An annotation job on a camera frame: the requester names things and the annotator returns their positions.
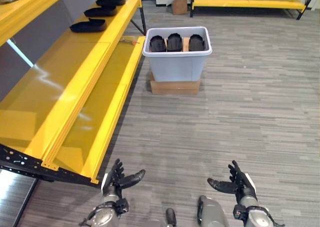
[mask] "cardboard base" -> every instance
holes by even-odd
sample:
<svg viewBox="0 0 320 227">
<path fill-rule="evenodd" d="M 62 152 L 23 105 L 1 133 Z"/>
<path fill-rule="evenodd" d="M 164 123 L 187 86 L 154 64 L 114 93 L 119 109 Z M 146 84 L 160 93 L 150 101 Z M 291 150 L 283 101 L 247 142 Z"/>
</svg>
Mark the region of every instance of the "cardboard base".
<svg viewBox="0 0 320 227">
<path fill-rule="evenodd" d="M 186 13 L 188 13 L 188 1 L 174 0 L 172 2 L 172 13 L 174 15 L 185 15 Z"/>
<path fill-rule="evenodd" d="M 151 91 L 154 95 L 196 95 L 199 92 L 200 82 L 200 80 L 157 82 L 152 72 L 150 73 Z"/>
</svg>

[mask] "robotic arm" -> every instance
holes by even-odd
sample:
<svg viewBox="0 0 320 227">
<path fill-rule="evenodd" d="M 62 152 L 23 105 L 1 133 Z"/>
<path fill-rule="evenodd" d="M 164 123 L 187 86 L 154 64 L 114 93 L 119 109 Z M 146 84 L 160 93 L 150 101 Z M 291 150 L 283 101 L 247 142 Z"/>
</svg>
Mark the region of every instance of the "robotic arm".
<svg viewBox="0 0 320 227">
<path fill-rule="evenodd" d="M 235 160 L 232 164 L 233 166 L 228 165 L 231 182 L 212 178 L 208 178 L 207 181 L 219 192 L 235 194 L 237 204 L 233 209 L 234 218 L 243 221 L 245 227 L 284 227 L 284 224 L 275 222 L 266 208 L 259 205 L 256 188 L 250 176 L 240 170 Z"/>
<path fill-rule="evenodd" d="M 103 203 L 96 206 L 79 226 L 86 227 L 117 227 L 120 216 L 129 211 L 128 201 L 122 197 L 122 190 L 139 183 L 146 171 L 125 176 L 122 162 L 117 159 L 108 174 L 103 178 L 101 191 Z"/>
</svg>

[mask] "plastic storage bin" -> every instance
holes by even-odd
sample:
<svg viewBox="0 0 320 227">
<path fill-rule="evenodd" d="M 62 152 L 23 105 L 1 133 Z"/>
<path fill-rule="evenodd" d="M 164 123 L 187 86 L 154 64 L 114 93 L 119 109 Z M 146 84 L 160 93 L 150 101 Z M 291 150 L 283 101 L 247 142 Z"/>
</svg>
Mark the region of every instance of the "plastic storage bin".
<svg viewBox="0 0 320 227">
<path fill-rule="evenodd" d="M 205 44 L 205 51 L 188 52 L 150 52 L 150 39 L 178 33 L 182 38 L 200 35 Z M 142 54 L 149 60 L 157 82 L 198 81 L 205 66 L 206 56 L 212 53 L 208 30 L 205 27 L 151 28 L 147 31 Z"/>
</svg>

